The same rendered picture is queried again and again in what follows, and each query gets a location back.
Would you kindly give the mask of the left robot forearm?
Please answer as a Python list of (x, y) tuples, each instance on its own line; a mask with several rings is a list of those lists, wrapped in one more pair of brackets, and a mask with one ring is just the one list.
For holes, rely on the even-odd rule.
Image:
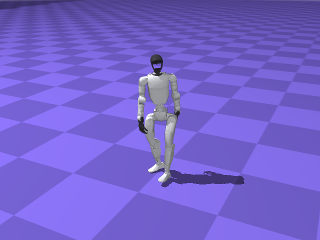
[[(180, 95), (180, 94), (179, 94), (179, 95)], [(180, 98), (178, 98), (178, 99), (173, 99), (173, 102), (174, 102), (174, 111), (175, 111), (175, 113), (176, 113), (177, 111), (181, 112), (181, 110), (180, 110), (180, 108), (181, 108), (181, 106), (180, 106)]]

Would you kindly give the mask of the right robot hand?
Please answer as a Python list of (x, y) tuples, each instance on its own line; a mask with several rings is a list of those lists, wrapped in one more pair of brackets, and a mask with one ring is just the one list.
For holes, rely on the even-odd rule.
[(142, 133), (147, 134), (148, 132), (145, 132), (145, 130), (146, 130), (146, 131), (148, 131), (148, 130), (144, 127), (144, 124), (143, 124), (144, 118), (141, 117), (141, 118), (140, 118), (140, 121), (138, 120), (138, 122), (139, 122), (139, 124), (138, 124), (139, 130), (140, 130)]

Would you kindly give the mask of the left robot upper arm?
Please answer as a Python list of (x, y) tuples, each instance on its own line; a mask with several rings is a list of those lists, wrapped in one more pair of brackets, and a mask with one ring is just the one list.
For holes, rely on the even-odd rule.
[(177, 84), (177, 78), (173, 73), (167, 73), (168, 77), (169, 77), (169, 81), (170, 86), (171, 86), (171, 90), (172, 90), (172, 99), (176, 100), (180, 98), (180, 94), (178, 92), (178, 84)]

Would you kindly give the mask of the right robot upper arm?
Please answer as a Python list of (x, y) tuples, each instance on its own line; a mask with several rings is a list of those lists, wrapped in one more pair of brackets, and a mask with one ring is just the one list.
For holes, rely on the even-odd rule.
[(148, 76), (143, 76), (139, 79), (138, 93), (139, 93), (139, 103), (146, 103), (145, 91), (146, 84), (148, 83)]

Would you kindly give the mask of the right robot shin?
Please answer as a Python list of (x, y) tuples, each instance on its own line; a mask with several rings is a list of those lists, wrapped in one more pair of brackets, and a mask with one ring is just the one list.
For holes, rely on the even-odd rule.
[(151, 148), (152, 155), (156, 161), (156, 165), (160, 166), (161, 165), (161, 148), (160, 147), (154, 148), (151, 145), (150, 145), (150, 148)]

